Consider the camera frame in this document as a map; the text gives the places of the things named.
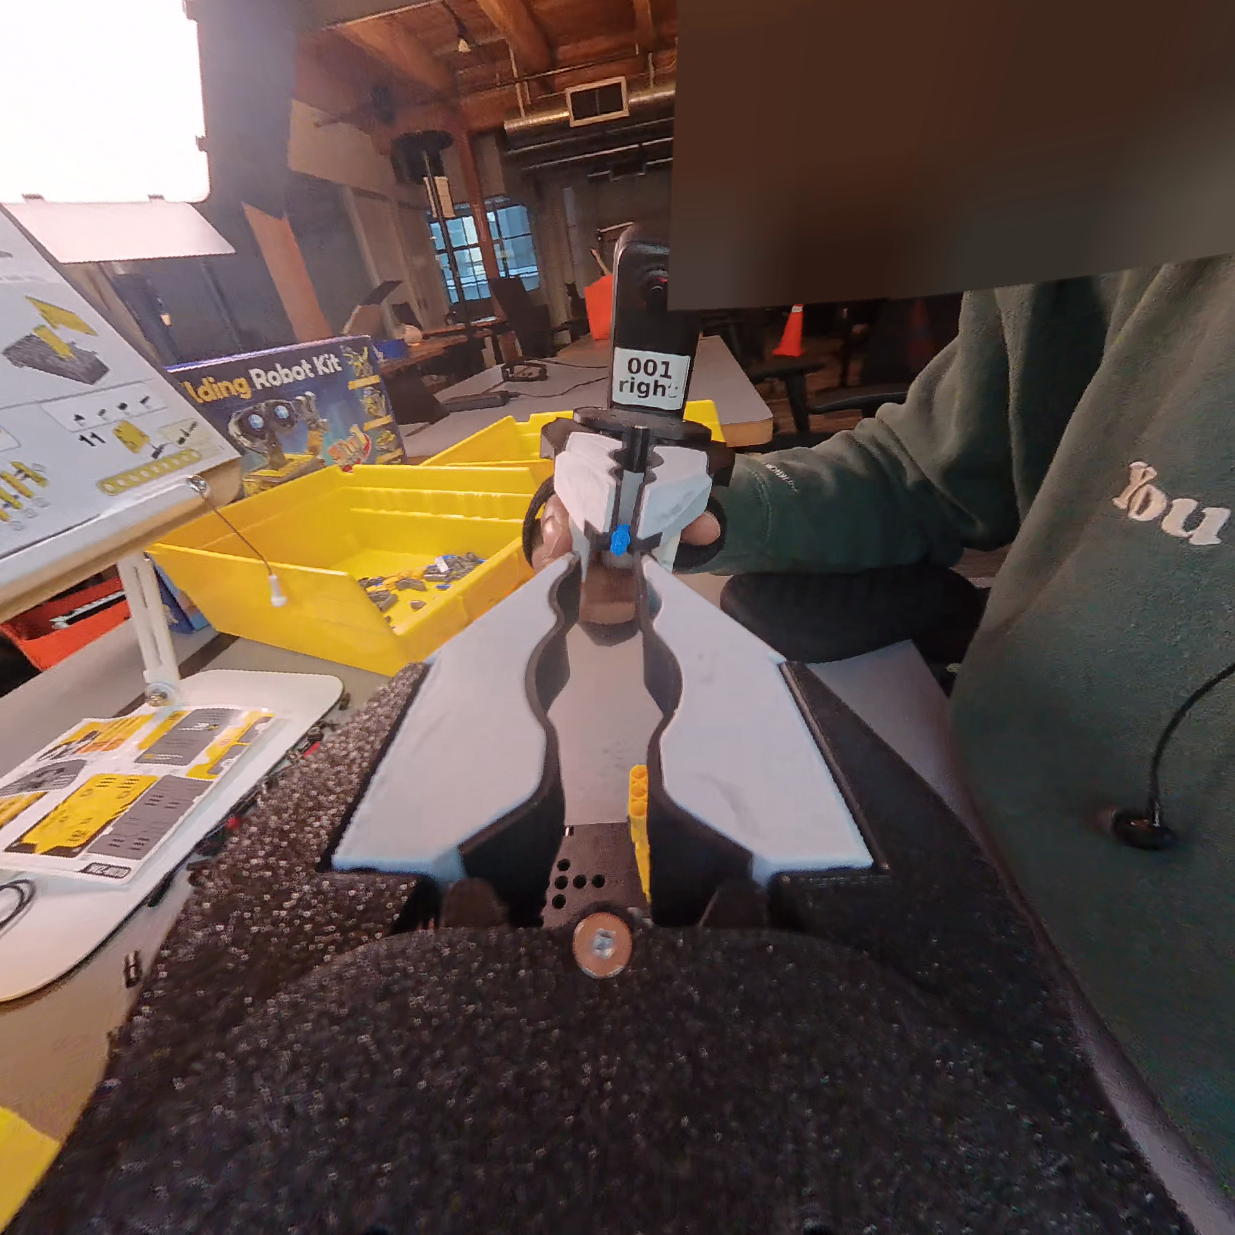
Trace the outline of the white document stand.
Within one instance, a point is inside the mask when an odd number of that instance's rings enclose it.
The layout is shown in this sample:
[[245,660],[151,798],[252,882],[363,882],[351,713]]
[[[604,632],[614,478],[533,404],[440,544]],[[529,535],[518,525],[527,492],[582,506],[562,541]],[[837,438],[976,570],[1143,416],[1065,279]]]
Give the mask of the white document stand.
[[136,551],[118,559],[117,575],[143,663],[145,703],[151,707],[173,706],[180,694],[180,672],[155,567],[143,553]]

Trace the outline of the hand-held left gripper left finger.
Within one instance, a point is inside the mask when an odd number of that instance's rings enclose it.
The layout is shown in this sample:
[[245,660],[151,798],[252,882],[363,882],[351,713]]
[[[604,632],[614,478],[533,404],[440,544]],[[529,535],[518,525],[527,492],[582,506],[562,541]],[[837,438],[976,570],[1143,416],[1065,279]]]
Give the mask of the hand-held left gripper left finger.
[[580,566],[562,557],[473,620],[423,673],[332,844],[333,870],[467,873],[561,788],[551,704],[568,679]]

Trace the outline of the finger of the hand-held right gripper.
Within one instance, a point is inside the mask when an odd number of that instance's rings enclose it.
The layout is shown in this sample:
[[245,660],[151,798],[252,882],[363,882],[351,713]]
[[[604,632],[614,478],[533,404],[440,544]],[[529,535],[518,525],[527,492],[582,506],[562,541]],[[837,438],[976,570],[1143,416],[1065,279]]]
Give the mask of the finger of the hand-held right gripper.
[[617,528],[623,441],[586,426],[549,426],[552,492],[548,503],[548,560],[573,551],[580,563],[608,551]]
[[671,566],[683,529],[705,511],[711,494],[711,439],[649,435],[639,492],[639,553]]

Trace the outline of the sticker sheet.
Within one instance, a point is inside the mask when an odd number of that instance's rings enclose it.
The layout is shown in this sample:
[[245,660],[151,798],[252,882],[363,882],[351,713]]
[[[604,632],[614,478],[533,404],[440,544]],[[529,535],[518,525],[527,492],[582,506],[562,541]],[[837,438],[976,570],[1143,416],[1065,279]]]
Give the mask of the sticker sheet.
[[163,707],[86,719],[1,781],[2,872],[123,882],[277,722],[265,708]]

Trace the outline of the white flat lamp panel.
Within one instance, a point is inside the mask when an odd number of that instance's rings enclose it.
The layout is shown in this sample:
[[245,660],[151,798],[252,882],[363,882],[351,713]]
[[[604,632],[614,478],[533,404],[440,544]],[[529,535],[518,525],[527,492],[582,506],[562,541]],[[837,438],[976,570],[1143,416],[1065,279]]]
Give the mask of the white flat lamp panel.
[[5,209],[61,264],[235,253],[192,204],[160,197],[116,204],[29,198]]

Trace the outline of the yellow storage bin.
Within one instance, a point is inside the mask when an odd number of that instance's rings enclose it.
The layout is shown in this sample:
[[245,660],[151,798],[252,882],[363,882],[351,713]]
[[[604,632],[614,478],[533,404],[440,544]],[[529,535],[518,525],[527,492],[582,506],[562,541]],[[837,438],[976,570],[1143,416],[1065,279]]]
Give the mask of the yellow storage bin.
[[1,1230],[36,1188],[60,1150],[60,1141],[1,1107]]
[[[633,422],[633,412],[617,412],[612,409],[582,409],[583,416],[612,414]],[[717,420],[715,406],[709,400],[696,400],[684,406],[686,414],[680,419],[686,428],[696,428],[718,445],[727,447]],[[442,448],[439,453],[424,456],[421,464],[430,469],[529,469],[533,478],[540,482],[552,472],[552,460],[542,457],[542,431],[554,420],[570,422],[571,412],[539,412],[526,422],[517,422],[512,416],[504,416],[495,423],[480,428],[461,441]]]
[[[148,554],[223,634],[393,675],[530,578],[520,529],[540,482],[527,467],[330,467],[221,507],[268,559],[283,609],[270,606],[261,563],[211,511]],[[357,584],[468,551],[486,563],[392,622]]]

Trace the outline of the open lego instruction manual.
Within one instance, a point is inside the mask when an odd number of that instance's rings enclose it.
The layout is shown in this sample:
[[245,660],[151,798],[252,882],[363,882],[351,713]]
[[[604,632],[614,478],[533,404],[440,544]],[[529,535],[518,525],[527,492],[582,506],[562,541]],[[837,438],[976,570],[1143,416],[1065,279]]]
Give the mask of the open lego instruction manual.
[[1,222],[1,619],[239,495],[236,448]]

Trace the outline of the colourful lego set box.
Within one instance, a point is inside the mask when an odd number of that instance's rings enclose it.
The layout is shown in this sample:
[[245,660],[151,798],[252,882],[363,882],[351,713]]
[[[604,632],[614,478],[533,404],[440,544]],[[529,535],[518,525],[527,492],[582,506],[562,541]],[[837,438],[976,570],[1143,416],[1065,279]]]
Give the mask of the colourful lego set box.
[[171,364],[166,375],[239,451],[240,497],[321,469],[407,459],[367,335]]

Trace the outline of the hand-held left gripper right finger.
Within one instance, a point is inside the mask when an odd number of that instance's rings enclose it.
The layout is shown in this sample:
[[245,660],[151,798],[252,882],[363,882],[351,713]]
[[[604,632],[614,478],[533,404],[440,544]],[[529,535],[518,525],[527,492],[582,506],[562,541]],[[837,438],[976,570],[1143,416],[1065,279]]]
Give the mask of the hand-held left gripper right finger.
[[748,876],[871,870],[784,659],[655,560],[640,560],[642,679],[660,711],[649,782],[671,823]]

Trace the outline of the person's right forearm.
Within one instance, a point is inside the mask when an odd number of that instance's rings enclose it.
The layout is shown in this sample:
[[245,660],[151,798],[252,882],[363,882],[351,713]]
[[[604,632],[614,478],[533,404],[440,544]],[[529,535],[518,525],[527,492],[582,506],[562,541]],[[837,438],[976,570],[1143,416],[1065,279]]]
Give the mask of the person's right forearm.
[[905,401],[814,447],[740,456],[714,489],[699,569],[852,573],[952,566],[1006,545],[1029,507],[1011,417],[1004,291],[971,291],[959,332]]

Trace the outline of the black lego model yellow beam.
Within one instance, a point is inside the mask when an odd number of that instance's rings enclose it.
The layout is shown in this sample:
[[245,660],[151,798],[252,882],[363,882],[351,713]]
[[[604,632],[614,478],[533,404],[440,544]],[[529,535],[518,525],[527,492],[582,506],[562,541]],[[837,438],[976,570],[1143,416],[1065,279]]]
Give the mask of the black lego model yellow beam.
[[549,872],[540,925],[573,928],[580,919],[610,913],[636,926],[654,923],[646,888],[646,766],[627,773],[627,813],[615,822],[567,826]]

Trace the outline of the person's right hand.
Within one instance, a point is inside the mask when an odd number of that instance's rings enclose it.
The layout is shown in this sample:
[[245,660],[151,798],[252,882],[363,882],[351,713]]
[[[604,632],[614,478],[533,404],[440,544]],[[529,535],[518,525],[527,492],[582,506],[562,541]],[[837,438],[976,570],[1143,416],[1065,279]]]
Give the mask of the person's right hand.
[[[573,551],[565,509],[552,494],[552,478],[546,478],[536,488],[521,523],[521,551],[533,572]],[[709,498],[704,513],[682,531],[673,570],[702,569],[720,551],[724,534],[724,513],[718,500]]]

